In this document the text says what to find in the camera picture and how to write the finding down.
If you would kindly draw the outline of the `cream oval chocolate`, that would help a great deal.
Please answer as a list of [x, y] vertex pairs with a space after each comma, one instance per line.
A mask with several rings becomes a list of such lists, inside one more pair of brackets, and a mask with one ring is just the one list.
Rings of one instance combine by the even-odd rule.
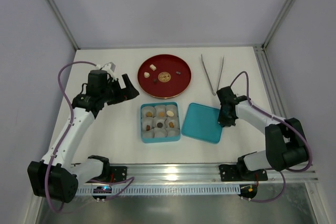
[[167, 116], [170, 116], [170, 117], [174, 116], [174, 113], [172, 111], [167, 111], [166, 114], [167, 114]]

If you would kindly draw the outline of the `metal tongs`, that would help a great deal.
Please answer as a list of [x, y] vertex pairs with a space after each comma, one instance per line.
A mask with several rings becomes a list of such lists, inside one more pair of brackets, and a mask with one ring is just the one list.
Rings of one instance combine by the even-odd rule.
[[210, 92], [213, 96], [217, 96], [217, 91], [219, 90], [224, 70], [224, 62], [225, 56], [222, 56], [218, 62], [219, 66], [209, 68], [208, 62], [205, 60], [203, 54], [201, 54], [201, 66], [204, 70], [205, 78], [207, 80]]

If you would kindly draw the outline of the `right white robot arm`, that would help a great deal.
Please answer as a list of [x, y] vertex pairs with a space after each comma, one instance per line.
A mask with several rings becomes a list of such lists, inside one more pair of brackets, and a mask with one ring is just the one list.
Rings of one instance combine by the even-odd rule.
[[229, 168], [220, 166], [227, 181], [266, 181], [266, 170], [278, 172], [309, 160], [310, 154], [302, 125], [295, 118], [283, 119], [263, 111], [245, 95], [237, 96], [231, 87], [217, 91], [220, 111], [217, 119], [221, 127], [232, 127], [243, 120], [265, 136], [265, 150], [243, 155]]

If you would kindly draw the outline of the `teal box lid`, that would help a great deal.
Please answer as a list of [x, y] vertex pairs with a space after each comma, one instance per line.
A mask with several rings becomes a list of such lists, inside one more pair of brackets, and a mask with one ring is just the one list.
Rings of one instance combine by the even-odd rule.
[[181, 133], [184, 136], [218, 144], [223, 128], [218, 124], [219, 109], [210, 106], [190, 103], [183, 122]]

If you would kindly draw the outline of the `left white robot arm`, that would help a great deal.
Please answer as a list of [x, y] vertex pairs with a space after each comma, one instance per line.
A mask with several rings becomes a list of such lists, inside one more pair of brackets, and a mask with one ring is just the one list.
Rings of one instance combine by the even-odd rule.
[[70, 116], [57, 140], [41, 161], [32, 161], [28, 176], [36, 196], [62, 203], [71, 202], [78, 187], [92, 179], [100, 182], [110, 176], [107, 157], [89, 156], [72, 167], [74, 154], [88, 128], [106, 105], [115, 105], [139, 95], [127, 74], [122, 75], [124, 87], [105, 70], [92, 70], [82, 92], [70, 104]]

